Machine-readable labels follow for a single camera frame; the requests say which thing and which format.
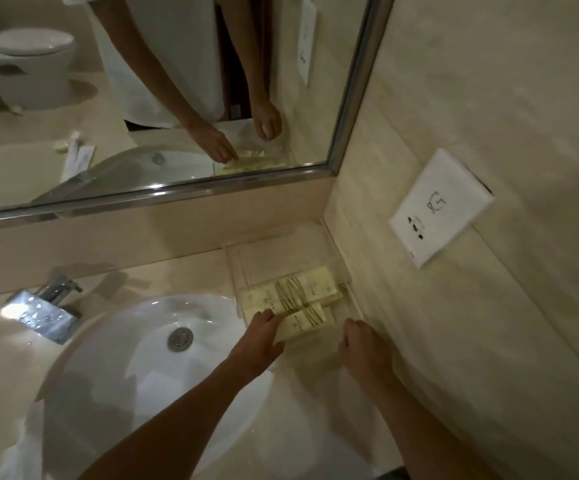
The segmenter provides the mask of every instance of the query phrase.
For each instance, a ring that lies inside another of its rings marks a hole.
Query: forearm
[[[105,453],[80,480],[185,480],[245,385],[230,359],[203,382]]]
[[[462,444],[391,374],[371,389],[377,408],[416,480],[498,477]]]
[[[170,79],[162,64],[147,46],[124,0],[96,0],[90,3],[114,47],[145,84],[184,128],[201,117]]]
[[[249,0],[220,0],[220,6],[229,38],[245,72],[250,98],[267,99],[267,90],[262,76],[261,55],[256,41]]]

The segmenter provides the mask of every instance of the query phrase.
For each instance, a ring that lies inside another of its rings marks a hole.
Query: acrylic tray
[[[326,265],[343,298],[328,305],[335,326],[310,331],[288,340],[276,365],[298,365],[325,359],[336,352],[347,318],[362,319],[349,290],[350,275],[322,221],[275,228],[245,235],[224,245],[239,316],[245,319],[243,295],[260,285]]]

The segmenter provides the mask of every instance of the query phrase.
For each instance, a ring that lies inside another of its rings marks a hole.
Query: toilet seat
[[[9,29],[0,33],[0,54],[48,55],[71,47],[74,37],[52,29]]]

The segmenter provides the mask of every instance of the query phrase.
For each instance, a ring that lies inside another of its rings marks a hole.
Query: white wall socket
[[[312,0],[303,0],[301,28],[299,29],[299,51],[297,66],[306,86],[310,85],[310,64],[314,49],[314,34],[317,31],[317,6]]]
[[[390,226],[416,267],[421,267],[493,201],[488,188],[440,148],[390,219]]]

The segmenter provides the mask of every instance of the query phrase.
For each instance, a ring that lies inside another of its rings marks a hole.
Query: faucet handle
[[[57,305],[73,290],[78,291],[78,293],[83,292],[77,282],[69,279],[64,274],[59,274],[41,286],[36,291],[36,295],[53,305]]]

